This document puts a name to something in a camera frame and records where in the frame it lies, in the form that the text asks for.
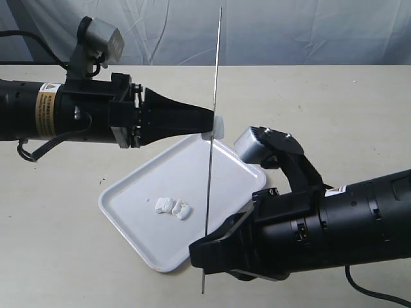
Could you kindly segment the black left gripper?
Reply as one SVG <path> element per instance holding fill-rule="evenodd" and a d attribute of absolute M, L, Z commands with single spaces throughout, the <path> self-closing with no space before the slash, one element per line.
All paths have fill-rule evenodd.
<path fill-rule="evenodd" d="M 145 88 L 141 119 L 138 104 L 143 87 L 131 75 L 113 73 L 111 80 L 67 80 L 57 92 L 55 134 L 68 133 L 68 141 L 113 143 L 120 148 L 179 135 L 213 130 L 214 112 L 181 103 Z"/>

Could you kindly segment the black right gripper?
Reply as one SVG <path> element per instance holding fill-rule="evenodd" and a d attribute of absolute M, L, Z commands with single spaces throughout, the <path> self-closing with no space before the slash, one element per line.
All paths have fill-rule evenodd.
<path fill-rule="evenodd" d="M 318 219 L 324 188 L 252 195 L 252 211 L 229 216 L 220 227 L 189 245 L 191 265 L 206 275 L 229 273 L 250 282 L 286 280 L 310 246 L 307 219 Z"/>

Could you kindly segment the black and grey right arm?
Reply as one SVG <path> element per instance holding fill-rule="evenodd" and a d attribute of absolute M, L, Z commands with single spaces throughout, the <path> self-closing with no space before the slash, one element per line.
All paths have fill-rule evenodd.
<path fill-rule="evenodd" d="M 229 216 L 189 246 L 205 274 L 242 281 L 410 257 L 410 171 L 343 186 L 312 198 L 257 191 L 252 207 Z"/>

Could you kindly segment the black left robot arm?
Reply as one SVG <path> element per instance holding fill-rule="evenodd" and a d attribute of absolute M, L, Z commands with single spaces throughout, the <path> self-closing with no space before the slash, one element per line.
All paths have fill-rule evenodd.
<path fill-rule="evenodd" d="M 179 135 L 213 129 L 212 110 L 164 97 L 132 83 L 128 74 L 110 81 L 68 79 L 64 84 L 1 81 L 1 140 L 51 140 L 139 148 Z"/>

